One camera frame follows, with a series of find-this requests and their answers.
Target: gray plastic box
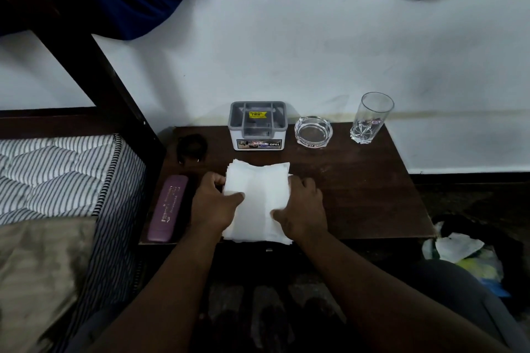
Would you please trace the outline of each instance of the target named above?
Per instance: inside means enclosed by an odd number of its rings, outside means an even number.
[[[234,102],[230,105],[229,129],[237,151],[281,151],[287,133],[285,103]]]

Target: glass ashtray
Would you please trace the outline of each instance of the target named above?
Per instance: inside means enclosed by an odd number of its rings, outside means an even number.
[[[295,124],[296,141],[308,148],[325,147],[332,135],[331,123],[318,116],[301,117]]]

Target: person's left hand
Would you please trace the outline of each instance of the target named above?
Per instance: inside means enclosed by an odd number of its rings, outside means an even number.
[[[234,219],[235,209],[245,198],[242,192],[225,196],[215,188],[216,184],[223,185],[226,177],[208,172],[202,177],[193,203],[191,204],[191,227],[202,228],[215,232],[221,237],[224,229]]]

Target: box label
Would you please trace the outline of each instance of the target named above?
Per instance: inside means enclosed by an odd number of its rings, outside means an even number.
[[[237,140],[237,149],[282,149],[282,140]]]
[[[251,119],[266,119],[267,112],[248,112],[248,117]]]

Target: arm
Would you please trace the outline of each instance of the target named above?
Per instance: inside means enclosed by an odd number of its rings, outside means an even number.
[[[378,352],[481,351],[506,347],[474,324],[380,270],[328,233],[322,193],[313,179],[290,177],[284,210],[273,210],[324,278],[348,321]]]
[[[191,206],[191,225],[153,279],[91,346],[94,352],[186,352],[221,233],[243,194],[222,195],[225,178],[207,173]]]

